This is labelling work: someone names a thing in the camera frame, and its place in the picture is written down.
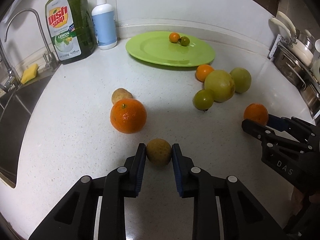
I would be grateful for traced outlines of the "steel sink basin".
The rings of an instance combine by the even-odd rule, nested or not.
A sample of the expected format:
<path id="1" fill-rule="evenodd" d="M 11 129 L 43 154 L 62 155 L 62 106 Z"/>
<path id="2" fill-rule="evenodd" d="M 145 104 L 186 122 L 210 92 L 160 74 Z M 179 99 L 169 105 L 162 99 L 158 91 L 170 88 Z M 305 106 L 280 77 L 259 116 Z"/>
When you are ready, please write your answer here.
<path id="1" fill-rule="evenodd" d="M 51 75 L 1 96 L 1 179 L 14 188 L 20 150 L 31 114 Z"/>

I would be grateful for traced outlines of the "metal pot rack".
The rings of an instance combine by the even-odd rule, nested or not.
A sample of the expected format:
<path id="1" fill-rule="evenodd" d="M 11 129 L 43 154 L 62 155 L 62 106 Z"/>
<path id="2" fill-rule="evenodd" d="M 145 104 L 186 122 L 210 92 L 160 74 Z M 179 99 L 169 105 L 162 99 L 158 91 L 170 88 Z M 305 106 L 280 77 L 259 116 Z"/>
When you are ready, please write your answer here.
<path id="1" fill-rule="evenodd" d="M 319 83 L 312 72 L 286 48 L 284 38 L 278 34 L 268 58 L 299 91 L 310 115 L 319 120 Z"/>

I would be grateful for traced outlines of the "large yellow-green fruit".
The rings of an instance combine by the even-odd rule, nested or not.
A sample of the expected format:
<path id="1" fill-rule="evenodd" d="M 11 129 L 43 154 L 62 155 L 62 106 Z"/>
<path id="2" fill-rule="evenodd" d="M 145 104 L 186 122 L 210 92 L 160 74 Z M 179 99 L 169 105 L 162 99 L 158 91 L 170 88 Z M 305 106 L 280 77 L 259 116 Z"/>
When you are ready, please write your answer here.
<path id="1" fill-rule="evenodd" d="M 212 93 L 213 99 L 217 102 L 225 102 L 235 93 L 234 80 L 225 70 L 212 71 L 204 81 L 204 88 Z"/>

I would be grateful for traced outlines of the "brown round fruit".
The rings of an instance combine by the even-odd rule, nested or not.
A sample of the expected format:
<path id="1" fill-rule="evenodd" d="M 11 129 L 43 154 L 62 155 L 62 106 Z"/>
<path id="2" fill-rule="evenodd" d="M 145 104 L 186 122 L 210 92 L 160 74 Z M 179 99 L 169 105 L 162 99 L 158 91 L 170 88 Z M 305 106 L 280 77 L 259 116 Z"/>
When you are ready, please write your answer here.
<path id="1" fill-rule="evenodd" d="M 168 165 L 171 161 L 171 146 L 164 139 L 152 139 L 146 146 L 146 156 L 153 165 Z"/>

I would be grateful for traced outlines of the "small orange near plate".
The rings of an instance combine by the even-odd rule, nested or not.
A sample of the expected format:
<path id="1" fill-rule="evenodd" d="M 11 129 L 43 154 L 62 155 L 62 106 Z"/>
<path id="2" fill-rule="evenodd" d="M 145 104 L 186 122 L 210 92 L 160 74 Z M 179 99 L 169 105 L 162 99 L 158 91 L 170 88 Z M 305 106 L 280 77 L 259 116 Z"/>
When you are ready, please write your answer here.
<path id="1" fill-rule="evenodd" d="M 213 71 L 214 68 L 212 66 L 208 64 L 202 64 L 197 67 L 195 76 L 199 81 L 204 82 L 206 77 Z"/>

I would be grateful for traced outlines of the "small green fruit on plate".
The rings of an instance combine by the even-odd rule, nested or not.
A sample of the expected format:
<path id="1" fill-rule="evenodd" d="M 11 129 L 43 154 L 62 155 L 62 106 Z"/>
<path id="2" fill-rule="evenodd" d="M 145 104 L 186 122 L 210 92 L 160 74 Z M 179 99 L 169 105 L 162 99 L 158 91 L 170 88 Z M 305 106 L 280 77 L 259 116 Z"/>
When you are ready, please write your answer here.
<path id="1" fill-rule="evenodd" d="M 189 46 L 190 44 L 190 39 L 186 36 L 181 36 L 180 39 L 179 39 L 179 43 L 180 45 L 186 47 L 186 46 Z"/>

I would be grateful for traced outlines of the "yellow-green round fruit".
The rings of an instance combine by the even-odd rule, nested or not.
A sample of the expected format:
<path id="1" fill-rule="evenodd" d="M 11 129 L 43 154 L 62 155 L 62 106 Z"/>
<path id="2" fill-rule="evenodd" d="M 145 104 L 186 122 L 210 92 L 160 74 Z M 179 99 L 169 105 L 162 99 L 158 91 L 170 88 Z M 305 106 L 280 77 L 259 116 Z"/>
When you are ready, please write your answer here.
<path id="1" fill-rule="evenodd" d="M 230 75 L 234 80 L 236 93 L 242 94 L 249 90 L 252 77 L 247 69 L 241 67 L 234 68 L 231 70 Z"/>

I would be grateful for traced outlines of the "green plate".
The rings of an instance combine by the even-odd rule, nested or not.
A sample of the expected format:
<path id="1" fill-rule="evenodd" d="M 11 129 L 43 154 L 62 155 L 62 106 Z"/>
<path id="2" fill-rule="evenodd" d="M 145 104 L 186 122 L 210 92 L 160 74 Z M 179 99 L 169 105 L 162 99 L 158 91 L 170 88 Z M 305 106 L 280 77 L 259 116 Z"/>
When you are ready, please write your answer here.
<path id="1" fill-rule="evenodd" d="M 135 59 L 170 67 L 197 67 L 211 63 L 216 56 L 211 45 L 195 36 L 180 33 L 190 43 L 182 46 L 169 41 L 169 31 L 138 34 L 126 43 L 126 51 Z"/>

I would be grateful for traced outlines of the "large orange mandarin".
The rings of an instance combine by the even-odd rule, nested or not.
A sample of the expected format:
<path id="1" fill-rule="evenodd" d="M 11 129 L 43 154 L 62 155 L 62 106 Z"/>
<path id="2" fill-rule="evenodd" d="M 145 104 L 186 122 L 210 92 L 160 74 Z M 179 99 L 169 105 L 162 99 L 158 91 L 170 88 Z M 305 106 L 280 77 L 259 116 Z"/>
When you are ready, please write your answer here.
<path id="1" fill-rule="evenodd" d="M 132 134 L 141 131 L 147 120 L 144 105 L 136 99 L 121 99 L 111 108 L 111 125 L 119 132 Z"/>

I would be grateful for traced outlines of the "steel pot on rack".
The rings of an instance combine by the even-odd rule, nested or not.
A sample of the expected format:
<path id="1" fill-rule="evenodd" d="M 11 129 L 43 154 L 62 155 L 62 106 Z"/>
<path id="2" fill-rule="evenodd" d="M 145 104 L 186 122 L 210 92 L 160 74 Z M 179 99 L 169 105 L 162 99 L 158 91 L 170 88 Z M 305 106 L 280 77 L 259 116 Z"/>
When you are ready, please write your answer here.
<path id="1" fill-rule="evenodd" d="M 277 46 L 273 64 L 298 90 L 306 90 L 310 71 L 285 47 Z"/>

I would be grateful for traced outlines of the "small orange on plate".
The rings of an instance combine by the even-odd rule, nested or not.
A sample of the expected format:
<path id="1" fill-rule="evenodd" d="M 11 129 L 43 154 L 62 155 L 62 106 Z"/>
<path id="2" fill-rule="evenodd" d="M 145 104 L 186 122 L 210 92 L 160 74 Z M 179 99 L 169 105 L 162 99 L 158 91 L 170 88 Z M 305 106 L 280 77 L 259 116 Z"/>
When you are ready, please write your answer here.
<path id="1" fill-rule="evenodd" d="M 180 41 L 180 35 L 178 33 L 170 33 L 169 35 L 169 41 L 172 43 L 178 43 Z"/>

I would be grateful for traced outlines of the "yellow sponge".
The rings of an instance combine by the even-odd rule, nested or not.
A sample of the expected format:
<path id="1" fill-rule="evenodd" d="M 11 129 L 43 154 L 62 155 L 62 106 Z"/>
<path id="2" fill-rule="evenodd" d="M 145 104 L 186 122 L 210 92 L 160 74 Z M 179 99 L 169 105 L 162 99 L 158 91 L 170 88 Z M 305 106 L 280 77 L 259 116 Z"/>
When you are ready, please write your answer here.
<path id="1" fill-rule="evenodd" d="M 28 81 L 34 79 L 37 76 L 38 64 L 32 64 L 28 69 L 23 72 L 21 77 L 21 84 L 25 85 Z"/>

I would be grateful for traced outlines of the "green dish soap bottle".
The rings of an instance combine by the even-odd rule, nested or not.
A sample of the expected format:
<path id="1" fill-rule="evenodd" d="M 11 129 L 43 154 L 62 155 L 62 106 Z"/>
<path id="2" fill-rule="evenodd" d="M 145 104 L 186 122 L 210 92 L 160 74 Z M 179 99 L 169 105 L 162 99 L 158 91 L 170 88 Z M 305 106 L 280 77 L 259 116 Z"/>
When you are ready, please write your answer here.
<path id="1" fill-rule="evenodd" d="M 97 45 L 88 0 L 48 0 L 47 29 L 62 64 L 90 56 Z"/>

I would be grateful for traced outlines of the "steel pot with lid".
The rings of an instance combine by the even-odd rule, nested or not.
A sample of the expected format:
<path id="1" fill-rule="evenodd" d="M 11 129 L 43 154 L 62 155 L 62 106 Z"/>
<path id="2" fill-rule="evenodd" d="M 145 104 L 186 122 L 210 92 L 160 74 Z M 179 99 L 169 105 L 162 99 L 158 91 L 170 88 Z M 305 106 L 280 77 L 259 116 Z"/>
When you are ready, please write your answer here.
<path id="1" fill-rule="evenodd" d="M 314 50 L 314 36 L 305 29 L 304 31 L 300 31 L 299 29 L 296 30 L 297 32 L 297 39 L 302 42 L 309 50 Z"/>

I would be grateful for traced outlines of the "brown fruit beside mandarin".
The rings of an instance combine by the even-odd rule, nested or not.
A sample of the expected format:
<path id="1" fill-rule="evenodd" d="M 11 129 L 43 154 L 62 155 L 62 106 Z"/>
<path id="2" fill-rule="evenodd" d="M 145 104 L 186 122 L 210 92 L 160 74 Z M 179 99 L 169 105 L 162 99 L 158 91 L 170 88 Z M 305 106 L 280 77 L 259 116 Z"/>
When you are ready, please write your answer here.
<path id="1" fill-rule="evenodd" d="M 114 105 L 119 100 L 132 99 L 132 98 L 133 98 L 133 95 L 128 90 L 126 90 L 124 88 L 118 88 L 113 92 L 112 97 L 111 97 L 111 101 L 112 101 L 112 104 Z"/>

